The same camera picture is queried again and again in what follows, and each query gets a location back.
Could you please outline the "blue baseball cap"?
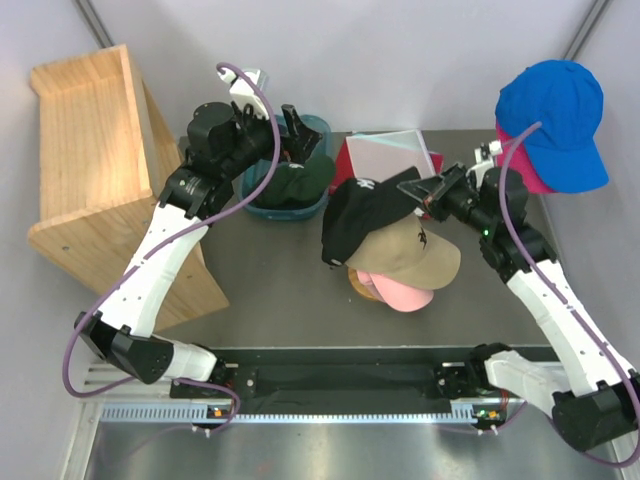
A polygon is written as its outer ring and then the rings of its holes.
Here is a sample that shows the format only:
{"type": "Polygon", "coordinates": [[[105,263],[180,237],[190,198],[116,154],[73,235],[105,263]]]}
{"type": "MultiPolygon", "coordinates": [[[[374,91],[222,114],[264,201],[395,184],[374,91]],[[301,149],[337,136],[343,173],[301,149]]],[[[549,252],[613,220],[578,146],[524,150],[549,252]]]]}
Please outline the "blue baseball cap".
{"type": "Polygon", "coordinates": [[[495,123],[513,138],[539,123],[521,143],[534,169],[555,193],[580,194],[609,182],[595,142],[603,109],[604,93],[588,69],[545,60],[500,90],[495,123]]]}

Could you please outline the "salmon pink baseball cap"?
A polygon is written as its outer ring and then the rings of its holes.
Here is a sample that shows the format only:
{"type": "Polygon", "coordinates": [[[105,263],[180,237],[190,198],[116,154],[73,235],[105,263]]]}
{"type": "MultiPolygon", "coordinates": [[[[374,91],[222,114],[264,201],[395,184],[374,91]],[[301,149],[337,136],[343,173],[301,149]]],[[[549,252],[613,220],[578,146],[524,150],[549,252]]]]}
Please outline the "salmon pink baseball cap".
{"type": "Polygon", "coordinates": [[[421,310],[434,298],[432,290],[405,285],[381,274],[356,270],[356,276],[359,283],[376,300],[402,313],[421,310]]]}

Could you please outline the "dark green baseball cap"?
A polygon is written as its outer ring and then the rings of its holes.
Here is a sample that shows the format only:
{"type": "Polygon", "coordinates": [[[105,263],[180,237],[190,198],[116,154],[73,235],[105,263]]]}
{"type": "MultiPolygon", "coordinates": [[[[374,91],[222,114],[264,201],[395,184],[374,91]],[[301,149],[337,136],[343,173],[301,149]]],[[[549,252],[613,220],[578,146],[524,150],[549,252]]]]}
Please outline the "dark green baseball cap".
{"type": "Polygon", "coordinates": [[[270,210],[295,210],[312,206],[324,195],[335,172],[334,160],[325,154],[314,155],[304,164],[281,163],[252,204],[270,210]]]}

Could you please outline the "magenta baseball cap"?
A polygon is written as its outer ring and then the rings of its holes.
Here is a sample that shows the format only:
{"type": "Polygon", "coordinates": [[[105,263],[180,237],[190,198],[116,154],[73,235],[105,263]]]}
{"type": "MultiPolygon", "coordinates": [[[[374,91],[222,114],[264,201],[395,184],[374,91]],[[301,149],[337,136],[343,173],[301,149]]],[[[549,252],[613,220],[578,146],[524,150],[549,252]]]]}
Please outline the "magenta baseball cap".
{"type": "Polygon", "coordinates": [[[503,153],[496,159],[496,164],[502,166],[506,160],[507,154],[512,151],[511,161],[509,162],[509,168],[517,171],[523,179],[524,185],[532,194],[552,194],[555,190],[547,186],[537,174],[534,169],[526,149],[523,144],[519,145],[515,150],[512,149],[514,138],[506,133],[499,122],[496,122],[496,135],[500,141],[503,153]]]}

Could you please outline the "tan baseball cap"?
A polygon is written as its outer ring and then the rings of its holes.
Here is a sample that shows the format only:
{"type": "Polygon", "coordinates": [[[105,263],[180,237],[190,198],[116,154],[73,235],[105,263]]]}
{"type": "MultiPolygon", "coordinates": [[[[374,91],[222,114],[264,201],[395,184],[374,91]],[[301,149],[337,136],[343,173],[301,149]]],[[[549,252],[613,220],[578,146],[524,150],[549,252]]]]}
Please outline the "tan baseball cap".
{"type": "Polygon", "coordinates": [[[369,233],[346,265],[418,289],[438,290],[457,276],[461,252],[410,214],[369,233]]]}

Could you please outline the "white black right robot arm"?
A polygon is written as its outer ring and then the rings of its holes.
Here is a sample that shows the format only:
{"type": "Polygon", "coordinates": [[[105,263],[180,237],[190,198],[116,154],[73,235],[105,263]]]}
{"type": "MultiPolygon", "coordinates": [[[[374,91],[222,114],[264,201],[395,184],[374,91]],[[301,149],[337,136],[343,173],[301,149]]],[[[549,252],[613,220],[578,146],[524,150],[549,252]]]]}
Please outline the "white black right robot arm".
{"type": "Polygon", "coordinates": [[[506,390],[520,397],[580,452],[638,430],[639,372],[597,329],[556,252],[527,222],[522,176],[492,167],[475,181],[456,164],[398,188],[432,219],[453,217],[479,233],[483,259],[532,315],[561,364],[553,370],[505,344],[482,344],[465,362],[469,388],[481,396],[506,390]]]}

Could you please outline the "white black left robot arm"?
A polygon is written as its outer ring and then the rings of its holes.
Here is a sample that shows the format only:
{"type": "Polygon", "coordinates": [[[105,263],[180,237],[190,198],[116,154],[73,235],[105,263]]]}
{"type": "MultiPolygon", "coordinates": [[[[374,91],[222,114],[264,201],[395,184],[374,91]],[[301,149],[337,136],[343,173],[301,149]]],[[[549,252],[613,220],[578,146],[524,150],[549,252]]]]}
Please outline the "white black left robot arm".
{"type": "Polygon", "coordinates": [[[203,395],[220,394],[227,374],[213,352],[155,335],[160,308],[189,254],[225,213],[234,180],[270,155],[279,163],[262,175],[263,185],[285,169],[301,171],[324,152],[328,131],[288,104],[276,119],[251,103],[197,107],[185,159],[166,180],[137,251],[97,306],[79,315],[77,336],[130,379],[188,378],[203,395]]]}

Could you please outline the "black baseball cap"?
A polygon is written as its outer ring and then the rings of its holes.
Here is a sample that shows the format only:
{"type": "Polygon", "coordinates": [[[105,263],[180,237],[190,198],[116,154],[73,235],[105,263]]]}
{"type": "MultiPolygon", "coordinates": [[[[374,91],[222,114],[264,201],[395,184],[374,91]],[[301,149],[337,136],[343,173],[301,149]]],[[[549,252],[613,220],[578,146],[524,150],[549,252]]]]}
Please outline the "black baseball cap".
{"type": "Polygon", "coordinates": [[[382,182],[367,178],[344,181],[324,212],[322,261],[330,266],[343,265],[369,233],[415,213],[415,200],[398,185],[419,179],[417,168],[411,167],[382,182]]]}

